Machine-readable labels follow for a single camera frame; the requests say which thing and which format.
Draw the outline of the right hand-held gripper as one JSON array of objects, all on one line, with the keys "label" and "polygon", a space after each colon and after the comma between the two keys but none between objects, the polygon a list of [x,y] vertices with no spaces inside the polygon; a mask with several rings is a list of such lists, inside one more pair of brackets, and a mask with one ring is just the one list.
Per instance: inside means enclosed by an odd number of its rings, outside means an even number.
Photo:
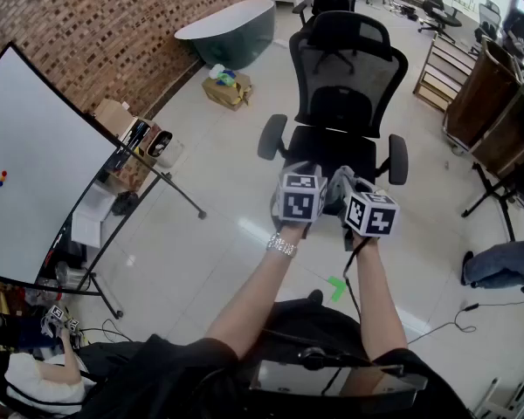
[{"label": "right hand-held gripper", "polygon": [[340,179],[328,186],[326,213],[340,219],[345,251],[354,249],[355,233],[362,238],[389,236],[399,212],[391,196],[365,179]]}]

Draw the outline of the taped cardboard box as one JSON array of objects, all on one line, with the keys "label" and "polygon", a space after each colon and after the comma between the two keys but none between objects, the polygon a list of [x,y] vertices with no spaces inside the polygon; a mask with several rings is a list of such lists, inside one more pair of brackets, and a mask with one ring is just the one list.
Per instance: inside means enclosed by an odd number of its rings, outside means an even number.
[{"label": "taped cardboard box", "polygon": [[206,78],[202,88],[209,100],[236,112],[242,105],[248,105],[253,93],[249,76],[237,72],[234,86],[219,85],[215,79]]}]

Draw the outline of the black tripod stand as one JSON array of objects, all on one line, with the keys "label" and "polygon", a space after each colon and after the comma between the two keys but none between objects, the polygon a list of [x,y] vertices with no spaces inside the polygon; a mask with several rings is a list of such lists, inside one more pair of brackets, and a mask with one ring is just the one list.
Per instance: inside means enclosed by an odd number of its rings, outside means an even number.
[{"label": "black tripod stand", "polygon": [[518,203],[524,209],[524,162],[496,183],[488,179],[486,171],[478,162],[473,163],[472,170],[477,173],[484,192],[472,206],[462,212],[461,216],[468,218],[482,203],[493,199],[500,208],[508,240],[515,242],[516,236],[509,207],[511,203]]}]

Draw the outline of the person's left forearm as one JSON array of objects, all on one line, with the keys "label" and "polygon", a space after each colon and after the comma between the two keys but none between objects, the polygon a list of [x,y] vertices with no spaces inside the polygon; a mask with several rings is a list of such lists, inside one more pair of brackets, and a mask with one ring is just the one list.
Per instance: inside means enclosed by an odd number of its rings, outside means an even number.
[{"label": "person's left forearm", "polygon": [[244,358],[259,338],[302,239],[305,224],[289,223],[269,242],[252,275],[211,323],[205,336]]}]

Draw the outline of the black bag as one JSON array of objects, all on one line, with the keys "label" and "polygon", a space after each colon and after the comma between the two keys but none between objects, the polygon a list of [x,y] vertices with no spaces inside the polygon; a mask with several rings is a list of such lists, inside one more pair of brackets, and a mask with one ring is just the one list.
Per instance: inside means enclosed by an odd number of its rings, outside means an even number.
[{"label": "black bag", "polygon": [[119,193],[111,207],[114,216],[126,216],[131,214],[139,203],[139,196],[133,191]]}]

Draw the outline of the silver metal container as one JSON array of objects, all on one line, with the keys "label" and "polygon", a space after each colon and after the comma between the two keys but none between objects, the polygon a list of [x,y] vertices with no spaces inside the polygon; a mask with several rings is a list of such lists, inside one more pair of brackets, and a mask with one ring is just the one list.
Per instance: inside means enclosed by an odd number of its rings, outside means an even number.
[{"label": "silver metal container", "polygon": [[76,290],[86,275],[86,270],[75,269],[64,261],[58,261],[55,265],[55,275],[62,288]]}]

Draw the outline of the black mesh office chair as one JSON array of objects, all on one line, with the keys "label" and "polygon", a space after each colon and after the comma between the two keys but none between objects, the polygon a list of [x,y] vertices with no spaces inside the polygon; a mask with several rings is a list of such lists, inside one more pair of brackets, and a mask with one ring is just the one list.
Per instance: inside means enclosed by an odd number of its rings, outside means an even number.
[{"label": "black mesh office chair", "polygon": [[408,70],[386,27],[362,14],[326,11],[291,36],[289,51],[299,88],[298,125],[284,143],[287,117],[272,115],[259,157],[281,155],[287,166],[320,167],[327,179],[347,166],[369,182],[388,174],[390,184],[404,185],[409,158],[401,136],[390,135],[388,158],[376,159],[383,116]]}]

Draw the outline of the wooden slatted shelf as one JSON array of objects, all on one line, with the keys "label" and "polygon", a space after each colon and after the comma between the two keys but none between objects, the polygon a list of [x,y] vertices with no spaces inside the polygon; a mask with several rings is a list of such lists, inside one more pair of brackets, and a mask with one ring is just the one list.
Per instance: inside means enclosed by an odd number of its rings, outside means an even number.
[{"label": "wooden slatted shelf", "polygon": [[476,60],[476,56],[449,38],[435,34],[413,94],[444,113],[458,96]]}]

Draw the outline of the dark wooden cabinet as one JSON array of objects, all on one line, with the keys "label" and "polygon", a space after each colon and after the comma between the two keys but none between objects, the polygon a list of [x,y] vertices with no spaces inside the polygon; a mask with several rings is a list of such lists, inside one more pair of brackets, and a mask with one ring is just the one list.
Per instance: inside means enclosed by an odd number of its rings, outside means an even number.
[{"label": "dark wooden cabinet", "polygon": [[524,163],[524,65],[490,38],[445,112],[444,131],[499,178]]}]

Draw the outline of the dark green bathtub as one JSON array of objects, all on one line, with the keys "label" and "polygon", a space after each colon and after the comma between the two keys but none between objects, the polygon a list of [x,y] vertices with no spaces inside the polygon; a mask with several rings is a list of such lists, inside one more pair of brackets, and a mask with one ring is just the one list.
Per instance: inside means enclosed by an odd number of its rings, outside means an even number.
[{"label": "dark green bathtub", "polygon": [[275,19],[274,1],[244,0],[184,26],[175,38],[191,44],[206,65],[241,70],[272,43]]}]

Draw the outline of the grey mesh office chair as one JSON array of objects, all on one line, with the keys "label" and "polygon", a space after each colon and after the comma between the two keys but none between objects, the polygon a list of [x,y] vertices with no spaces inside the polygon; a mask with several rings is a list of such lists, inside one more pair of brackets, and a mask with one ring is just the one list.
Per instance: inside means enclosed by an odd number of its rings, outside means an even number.
[{"label": "grey mesh office chair", "polygon": [[475,43],[471,53],[479,55],[483,37],[497,41],[499,37],[501,14],[499,6],[491,0],[479,5],[479,27],[474,31]]}]

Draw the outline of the person's black clothing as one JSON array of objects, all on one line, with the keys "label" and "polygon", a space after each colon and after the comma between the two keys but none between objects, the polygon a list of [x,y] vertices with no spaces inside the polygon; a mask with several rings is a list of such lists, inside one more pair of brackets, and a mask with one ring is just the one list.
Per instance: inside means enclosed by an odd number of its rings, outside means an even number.
[{"label": "person's black clothing", "polygon": [[[371,361],[356,320],[308,299],[275,303],[242,359],[207,337],[179,346],[152,335],[107,350],[106,382],[74,419],[471,419],[451,386],[407,347]],[[261,361],[309,369],[401,365],[428,385],[413,398],[374,401],[272,395],[251,390]]]}]

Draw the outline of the black printed carton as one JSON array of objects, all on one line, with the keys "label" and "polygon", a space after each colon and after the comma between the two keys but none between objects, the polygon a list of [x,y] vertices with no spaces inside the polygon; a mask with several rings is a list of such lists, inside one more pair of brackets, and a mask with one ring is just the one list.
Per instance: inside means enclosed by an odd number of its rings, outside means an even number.
[{"label": "black printed carton", "polygon": [[128,148],[119,148],[117,151],[118,156],[124,156],[129,154],[129,150],[135,150],[135,148],[141,143],[150,130],[150,125],[142,119],[136,118],[130,128],[122,136],[121,142]]}]

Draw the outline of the person's right forearm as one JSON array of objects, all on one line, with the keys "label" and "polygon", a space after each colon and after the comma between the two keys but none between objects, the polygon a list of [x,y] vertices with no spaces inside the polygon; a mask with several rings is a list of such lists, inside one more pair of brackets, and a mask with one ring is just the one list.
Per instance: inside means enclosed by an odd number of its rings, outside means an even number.
[{"label": "person's right forearm", "polygon": [[360,325],[362,344],[371,361],[399,348],[406,348],[403,324],[391,297],[386,272],[375,238],[368,242],[355,234],[354,248],[361,247],[356,256],[360,295]]}]

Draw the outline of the flat cardboard with striped tape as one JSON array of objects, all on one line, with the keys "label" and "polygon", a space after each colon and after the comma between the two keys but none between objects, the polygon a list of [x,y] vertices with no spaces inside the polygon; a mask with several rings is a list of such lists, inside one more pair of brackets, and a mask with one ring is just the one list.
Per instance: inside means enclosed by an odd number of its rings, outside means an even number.
[{"label": "flat cardboard with striped tape", "polygon": [[93,116],[118,139],[121,139],[134,124],[134,116],[125,106],[111,99],[103,99],[94,109]]}]

